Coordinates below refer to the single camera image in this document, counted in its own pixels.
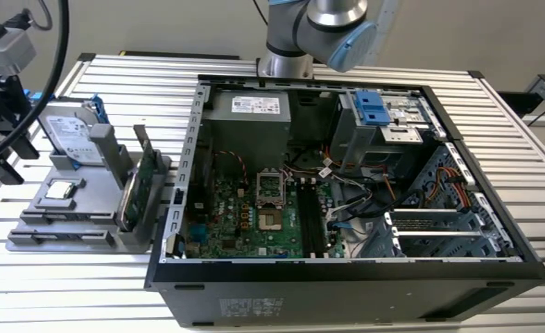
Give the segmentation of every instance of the ram slot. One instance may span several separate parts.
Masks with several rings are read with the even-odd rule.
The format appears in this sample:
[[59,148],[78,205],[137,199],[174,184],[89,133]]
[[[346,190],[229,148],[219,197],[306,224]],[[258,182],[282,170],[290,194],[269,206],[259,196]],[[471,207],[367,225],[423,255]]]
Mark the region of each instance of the ram slot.
[[297,187],[298,218],[301,220],[302,252],[305,257],[325,256],[325,239],[321,222],[321,207],[317,200],[315,185],[299,184]]

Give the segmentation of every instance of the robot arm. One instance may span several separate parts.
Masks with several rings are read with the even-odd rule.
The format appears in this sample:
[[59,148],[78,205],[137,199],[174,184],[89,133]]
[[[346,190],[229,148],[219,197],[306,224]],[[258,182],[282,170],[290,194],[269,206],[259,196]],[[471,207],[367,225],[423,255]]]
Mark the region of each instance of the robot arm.
[[313,78],[313,58],[335,71],[349,71],[377,34],[366,11],[366,0],[270,0],[267,52],[258,75]]

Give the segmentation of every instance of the motherboard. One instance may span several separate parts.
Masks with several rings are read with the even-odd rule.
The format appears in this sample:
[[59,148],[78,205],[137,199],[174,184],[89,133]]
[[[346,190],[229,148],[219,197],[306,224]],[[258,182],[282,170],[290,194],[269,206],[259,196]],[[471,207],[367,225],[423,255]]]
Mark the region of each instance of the motherboard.
[[[189,226],[189,257],[206,258],[303,258],[303,230],[298,202],[298,183],[286,182],[271,172],[262,172],[249,180],[250,186],[237,178],[219,176],[214,180],[211,212],[206,223]],[[315,205],[307,205],[307,214],[319,217],[317,226],[326,257],[343,257],[337,233],[325,229],[326,209],[333,206],[329,183],[315,187]],[[262,198],[275,198],[263,203]]]

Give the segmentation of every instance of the blue plastic clip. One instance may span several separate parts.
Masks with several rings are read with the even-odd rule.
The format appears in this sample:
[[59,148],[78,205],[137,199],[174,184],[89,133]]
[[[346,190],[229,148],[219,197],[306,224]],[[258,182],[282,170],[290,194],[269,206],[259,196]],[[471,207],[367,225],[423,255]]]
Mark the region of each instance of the blue plastic clip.
[[378,92],[358,91],[354,93],[354,105],[365,125],[385,126],[391,122],[389,112],[382,106]]
[[97,94],[94,94],[90,98],[90,101],[95,105],[98,122],[109,123],[107,113],[105,113],[103,100],[98,97]]

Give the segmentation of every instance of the white wall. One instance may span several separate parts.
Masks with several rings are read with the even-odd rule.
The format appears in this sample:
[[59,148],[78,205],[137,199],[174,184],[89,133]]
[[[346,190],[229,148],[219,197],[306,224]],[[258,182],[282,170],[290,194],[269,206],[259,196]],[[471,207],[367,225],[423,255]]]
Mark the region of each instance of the white wall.
[[[57,22],[55,0],[46,0]],[[267,15],[266,0],[258,0]],[[379,0],[369,0],[374,17]],[[0,0],[0,22],[37,0]],[[70,0],[69,69],[81,52],[121,50],[230,54],[265,51],[265,25],[250,0]],[[29,29],[37,57],[21,75],[41,89],[57,29]],[[378,65],[478,69],[496,89],[523,89],[545,73],[545,0],[399,0]],[[545,130],[536,132],[545,137]]]
[[[45,0],[54,24],[55,0]],[[265,14],[266,1],[258,0]],[[0,0],[0,22],[23,6],[43,21],[37,0]],[[37,57],[22,72],[30,89],[41,89],[55,49],[57,28],[27,30]],[[121,50],[214,53],[254,59],[265,51],[266,27],[250,0],[70,0],[69,69],[79,53]]]
[[545,73],[545,0],[399,0],[379,66],[476,69],[496,89]]

